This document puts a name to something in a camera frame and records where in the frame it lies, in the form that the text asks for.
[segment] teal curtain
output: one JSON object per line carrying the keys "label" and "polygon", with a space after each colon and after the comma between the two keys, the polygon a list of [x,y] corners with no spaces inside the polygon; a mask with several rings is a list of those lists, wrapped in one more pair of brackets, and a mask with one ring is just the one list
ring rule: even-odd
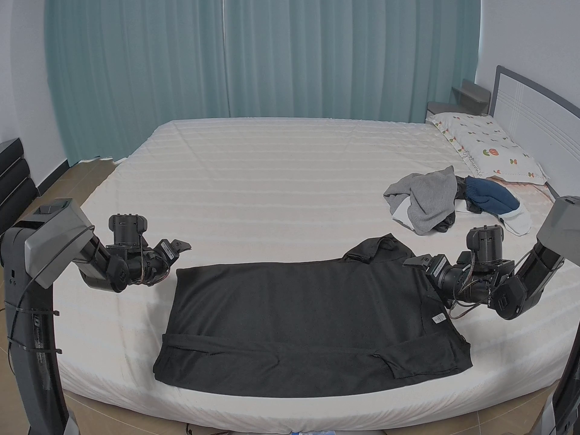
{"label": "teal curtain", "polygon": [[422,122],[475,78],[480,0],[47,0],[70,163],[128,156],[164,122]]}
{"label": "teal curtain", "polygon": [[227,117],[221,0],[47,0],[48,82],[69,163],[157,126]]}
{"label": "teal curtain", "polygon": [[232,116],[423,122],[475,78],[480,0],[224,0]]}

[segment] tiled floor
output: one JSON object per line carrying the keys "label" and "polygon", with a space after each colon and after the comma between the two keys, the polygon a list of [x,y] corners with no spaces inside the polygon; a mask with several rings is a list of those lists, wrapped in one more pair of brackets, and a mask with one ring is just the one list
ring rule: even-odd
{"label": "tiled floor", "polygon": [[[92,191],[113,171],[112,161],[79,163],[69,169],[48,191],[36,199],[26,213],[53,198],[74,198],[82,204]],[[4,275],[0,267],[0,279]],[[4,302],[4,282],[0,280],[0,302]],[[28,422],[18,395],[16,381],[6,359],[6,318],[0,313],[0,433],[24,435]],[[524,435],[529,431],[552,388],[451,419],[401,429],[386,430],[388,435],[501,435],[511,432]],[[66,392],[69,408],[76,416],[83,435],[178,435],[185,433],[185,424],[157,419],[124,410]],[[210,435],[216,429],[189,426],[188,433]]]}

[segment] mattress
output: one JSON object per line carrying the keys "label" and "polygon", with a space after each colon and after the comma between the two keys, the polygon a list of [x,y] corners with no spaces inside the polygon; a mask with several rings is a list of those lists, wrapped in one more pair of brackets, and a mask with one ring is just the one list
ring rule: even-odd
{"label": "mattress", "polygon": [[[411,172],[453,164],[469,170],[432,126],[311,119],[172,121],[93,192],[83,210],[103,243],[108,217],[145,216],[150,245],[191,243],[169,277],[121,294],[89,289],[75,266],[54,284],[63,386],[156,417],[243,432],[372,430],[453,417],[524,395],[562,374],[580,318],[580,268],[567,262],[540,303],[513,321],[485,307],[455,321],[472,345],[473,367],[458,375],[365,395],[255,398],[165,385],[151,368],[161,348],[175,269],[238,262],[332,259],[369,237],[393,233],[415,254],[455,259],[470,228],[490,214],[457,213],[445,234],[417,236],[390,217],[382,194]],[[519,259],[551,201],[532,185],[511,185],[532,232],[506,233],[504,257]]]}

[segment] white pillowcase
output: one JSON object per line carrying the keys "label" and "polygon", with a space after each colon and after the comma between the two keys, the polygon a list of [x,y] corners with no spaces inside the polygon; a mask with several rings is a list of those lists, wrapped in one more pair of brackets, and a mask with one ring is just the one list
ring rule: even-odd
{"label": "white pillowcase", "polygon": [[540,165],[488,115],[442,112],[427,118],[461,155],[475,177],[544,185]]}

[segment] gray cloth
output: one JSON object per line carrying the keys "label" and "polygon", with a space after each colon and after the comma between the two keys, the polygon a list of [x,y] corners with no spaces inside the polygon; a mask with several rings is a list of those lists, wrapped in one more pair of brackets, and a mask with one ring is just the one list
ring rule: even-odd
{"label": "gray cloth", "polygon": [[423,235],[455,211],[457,180],[453,166],[444,170],[418,174],[414,172],[391,184],[383,196],[394,214],[407,198],[411,205],[407,209],[410,222],[418,235]]}

